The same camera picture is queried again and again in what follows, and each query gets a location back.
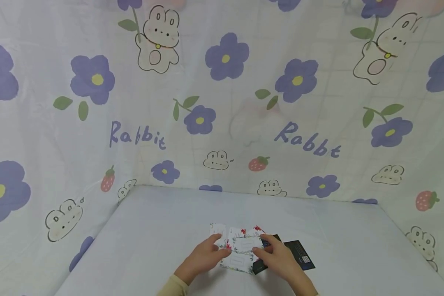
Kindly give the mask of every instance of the flower stem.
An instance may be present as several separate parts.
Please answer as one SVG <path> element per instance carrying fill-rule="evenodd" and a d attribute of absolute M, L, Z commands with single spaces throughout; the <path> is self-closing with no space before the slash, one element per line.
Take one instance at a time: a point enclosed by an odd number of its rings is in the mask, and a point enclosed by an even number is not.
<path fill-rule="evenodd" d="M 384 121 L 385 121 L 385 123 L 387 123 L 388 121 L 387 121 L 387 119 L 385 118 L 385 116 L 383 116 L 380 112 L 378 112 L 377 110 L 375 110 L 375 109 L 372 109 L 372 108 L 368 108 L 368 107 L 363 107 L 363 109 L 365 109 L 365 110 L 372 110 L 374 113 L 377 113 Z"/>
<path fill-rule="evenodd" d="M 178 100 L 176 100 L 176 99 L 173 99 L 173 101 L 175 101 L 176 102 L 176 104 L 178 104 L 182 109 L 184 109 L 184 110 L 187 110 L 187 111 L 189 111 L 189 112 L 192 112 L 192 110 L 191 109 L 189 109 L 189 108 L 186 108 L 186 107 L 184 107 L 183 105 L 181 105 L 179 102 L 178 102 Z"/>
<path fill-rule="evenodd" d="M 379 21 L 380 21 L 380 18 L 378 16 L 375 16 L 375 26 L 373 27 L 372 36 L 370 37 L 370 40 L 368 41 L 367 50 L 372 45 L 372 41 L 373 41 L 373 38 L 375 37 L 375 33 L 377 33 L 377 28 L 378 28 L 378 22 Z"/>
<path fill-rule="evenodd" d="M 138 43 L 141 43 L 140 26 L 138 25 L 138 18 L 136 17 L 136 11 L 135 11 L 135 9 L 133 7 L 132 7 L 132 10 L 134 12 L 136 31 L 138 33 Z"/>

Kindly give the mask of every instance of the beige sleeve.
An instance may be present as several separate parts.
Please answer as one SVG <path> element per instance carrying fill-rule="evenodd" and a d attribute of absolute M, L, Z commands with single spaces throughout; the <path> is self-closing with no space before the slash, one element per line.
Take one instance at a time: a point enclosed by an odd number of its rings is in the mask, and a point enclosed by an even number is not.
<path fill-rule="evenodd" d="M 157 296 L 186 296 L 187 289 L 187 284 L 173 274 L 158 292 Z"/>

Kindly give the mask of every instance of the white fabric curtain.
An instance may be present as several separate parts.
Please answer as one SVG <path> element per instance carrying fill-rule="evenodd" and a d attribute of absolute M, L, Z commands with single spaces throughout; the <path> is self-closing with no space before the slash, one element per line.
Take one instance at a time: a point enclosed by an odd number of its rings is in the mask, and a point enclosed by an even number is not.
<path fill-rule="evenodd" d="M 444 279 L 444 0 L 0 0 L 0 295 L 141 184 L 379 204 Z"/>

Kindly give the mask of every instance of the stack of cards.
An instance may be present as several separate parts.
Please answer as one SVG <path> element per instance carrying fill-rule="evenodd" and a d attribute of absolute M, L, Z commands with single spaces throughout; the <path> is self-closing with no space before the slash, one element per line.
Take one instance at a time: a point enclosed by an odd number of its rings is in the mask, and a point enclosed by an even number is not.
<path fill-rule="evenodd" d="M 220 266 L 233 271 L 241 271 L 253 274 L 253 262 L 259 258 L 252 252 L 253 247 L 263 247 L 260 234 L 264 234 L 262 228 L 255 226 L 250 230 L 231 227 L 226 233 L 225 224 L 210 224 L 210 234 L 222 234 L 222 238 L 215 242 L 219 247 L 231 249 L 232 253 L 223 259 Z"/>
<path fill-rule="evenodd" d="M 220 266 L 248 274 L 258 274 L 267 269 L 268 267 L 265 263 L 254 255 L 252 251 L 253 247 L 264 248 L 270 245 L 267 241 L 260 238 L 260 235 L 264 233 L 265 231 L 262 228 L 255 226 L 250 230 L 231 227 L 227 234 L 225 224 L 211 223 L 210 234 L 222 234 L 222 237 L 215 244 L 220 248 L 224 247 L 232 250 L 230 256 L 222 259 Z M 277 234 L 274 237 L 281 242 Z M 291 250 L 294 259 L 304 271 L 316 268 L 299 240 L 287 242 L 284 245 Z"/>

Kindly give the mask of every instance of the hand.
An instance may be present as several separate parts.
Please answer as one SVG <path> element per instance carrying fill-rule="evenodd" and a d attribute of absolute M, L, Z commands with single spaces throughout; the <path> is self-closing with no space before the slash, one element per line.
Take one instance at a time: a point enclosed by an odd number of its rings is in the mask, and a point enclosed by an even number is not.
<path fill-rule="evenodd" d="M 260 237 L 268 241 L 271 246 L 265 249 L 254 247 L 253 253 L 275 274 L 287 281 L 296 296 L 318 295 L 312 281 L 296 262 L 291 250 L 274 236 L 262 234 Z"/>
<path fill-rule="evenodd" d="M 220 260 L 228 257 L 231 250 L 219 250 L 219 247 L 214 245 L 221 237 L 221 234 L 213 234 L 198 244 L 191 255 L 176 269 L 174 275 L 189 286 L 198 274 L 210 271 Z"/>

